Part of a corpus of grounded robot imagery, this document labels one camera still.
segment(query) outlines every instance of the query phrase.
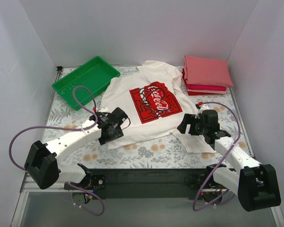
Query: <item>white backdrop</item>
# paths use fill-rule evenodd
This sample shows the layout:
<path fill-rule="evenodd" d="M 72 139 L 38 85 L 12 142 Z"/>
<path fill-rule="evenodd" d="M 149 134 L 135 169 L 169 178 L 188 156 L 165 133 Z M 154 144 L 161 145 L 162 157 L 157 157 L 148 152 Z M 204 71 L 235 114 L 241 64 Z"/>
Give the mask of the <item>white backdrop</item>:
<path fill-rule="evenodd" d="M 20 0 L 56 66 L 226 60 L 257 0 Z"/>
<path fill-rule="evenodd" d="M 0 227 L 10 226 L 24 176 L 9 160 L 9 142 L 21 129 L 46 123 L 55 75 L 21 4 L 0 0 Z M 40 135 L 31 131 L 15 142 L 20 165 Z"/>
<path fill-rule="evenodd" d="M 229 66 L 256 158 L 276 168 L 284 215 L 284 0 L 259 0 Z"/>

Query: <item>floral fabric surface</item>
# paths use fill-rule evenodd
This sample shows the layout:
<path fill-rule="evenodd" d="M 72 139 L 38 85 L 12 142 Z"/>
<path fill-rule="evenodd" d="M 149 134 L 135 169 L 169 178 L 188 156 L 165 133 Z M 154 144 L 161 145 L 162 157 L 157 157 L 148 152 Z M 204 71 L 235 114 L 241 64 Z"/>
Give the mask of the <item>floral fabric surface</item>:
<path fill-rule="evenodd" d="M 115 66 L 115 68 L 121 72 L 121 77 L 139 72 L 134 66 Z M 75 68 L 63 69 L 62 77 L 74 70 Z M 181 89 L 187 94 L 183 81 Z M 96 97 L 97 107 L 100 106 L 101 97 L 102 94 Z M 77 128 L 89 118 L 90 114 L 85 110 L 71 109 L 57 93 L 54 94 L 53 98 L 47 125 Z M 226 95 L 190 96 L 190 99 L 193 103 L 200 101 L 221 102 L 237 113 L 229 90 L 227 90 Z M 228 131 L 233 138 L 236 138 L 238 128 L 230 111 L 219 105 L 209 106 L 218 112 L 221 128 Z M 93 102 L 89 102 L 86 107 L 92 110 Z M 53 140 L 67 132 L 47 129 L 43 133 L 42 141 Z M 243 132 L 238 146 L 247 154 L 252 155 Z M 220 159 L 221 155 L 217 153 L 188 154 L 180 141 L 173 135 L 169 135 L 114 150 L 109 150 L 107 144 L 100 146 L 99 142 L 95 140 L 74 151 L 63 160 L 63 163 L 70 165 L 82 163 L 88 168 L 204 168 L 207 165 L 218 163 Z"/>

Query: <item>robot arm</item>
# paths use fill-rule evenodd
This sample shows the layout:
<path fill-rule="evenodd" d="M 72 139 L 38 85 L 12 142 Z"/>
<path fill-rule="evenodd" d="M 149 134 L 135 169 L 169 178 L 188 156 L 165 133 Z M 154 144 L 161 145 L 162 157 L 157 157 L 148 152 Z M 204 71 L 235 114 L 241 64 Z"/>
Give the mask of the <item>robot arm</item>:
<path fill-rule="evenodd" d="M 190 124 L 189 134 L 203 135 L 205 142 L 224 156 L 233 144 L 233 139 L 228 132 L 220 130 L 215 110 L 210 110 L 207 105 L 197 107 L 199 112 L 196 115 L 185 114 L 177 129 L 184 134 Z M 238 196 L 242 207 L 247 211 L 281 204 L 276 172 L 270 164 L 261 164 L 237 146 L 231 150 L 226 160 L 235 171 L 221 165 L 208 184 L 215 182 L 228 188 Z M 206 168 L 208 174 L 215 166 Z"/>
<path fill-rule="evenodd" d="M 90 184 L 91 173 L 84 165 L 62 166 L 60 163 L 73 151 L 92 140 L 98 139 L 103 145 L 123 136 L 121 125 L 128 116 L 120 108 L 112 113 L 107 111 L 107 108 L 102 108 L 96 112 L 97 124 L 86 131 L 83 129 L 94 124 L 94 116 L 79 127 L 82 128 L 81 131 L 69 132 L 44 144 L 41 141 L 32 144 L 24 168 L 40 189 L 46 189 L 55 182 L 73 182 L 83 188 Z"/>

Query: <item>folded pink shirt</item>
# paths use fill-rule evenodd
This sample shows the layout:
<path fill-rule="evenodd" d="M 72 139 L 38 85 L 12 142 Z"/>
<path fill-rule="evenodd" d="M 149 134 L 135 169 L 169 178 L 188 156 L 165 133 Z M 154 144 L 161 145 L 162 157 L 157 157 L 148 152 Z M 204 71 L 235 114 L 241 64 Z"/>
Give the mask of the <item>folded pink shirt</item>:
<path fill-rule="evenodd" d="M 182 70 L 183 80 L 186 82 L 185 85 L 187 89 L 191 90 L 209 90 L 209 91 L 223 91 L 226 92 L 226 87 L 220 86 L 210 86 L 210 85 L 194 85 L 194 84 L 187 84 L 187 79 L 185 79 L 185 70 Z"/>
<path fill-rule="evenodd" d="M 186 55 L 184 72 L 184 78 L 189 85 L 233 87 L 227 61 Z"/>
<path fill-rule="evenodd" d="M 225 95 L 226 91 L 211 91 L 211 90 L 193 90 L 193 89 L 188 89 L 188 92 L 203 92 L 203 93 L 210 93 L 210 94 L 219 94 L 219 95 Z"/>

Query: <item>t-shirt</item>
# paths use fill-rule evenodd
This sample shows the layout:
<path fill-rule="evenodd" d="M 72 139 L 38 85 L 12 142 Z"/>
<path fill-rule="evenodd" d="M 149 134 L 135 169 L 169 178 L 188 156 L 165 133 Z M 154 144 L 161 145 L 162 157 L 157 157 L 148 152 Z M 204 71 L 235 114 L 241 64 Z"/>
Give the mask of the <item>t-shirt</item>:
<path fill-rule="evenodd" d="M 101 107 L 109 110 L 120 107 L 131 121 L 131 125 L 123 130 L 124 136 L 109 142 L 108 148 L 115 149 L 172 133 L 188 153 L 214 153 L 203 136 L 181 134 L 177 130 L 184 114 L 197 113 L 195 104 L 180 89 L 182 73 L 159 61 L 146 61 L 138 69 L 140 72 L 131 76 L 113 78 L 102 97 Z"/>

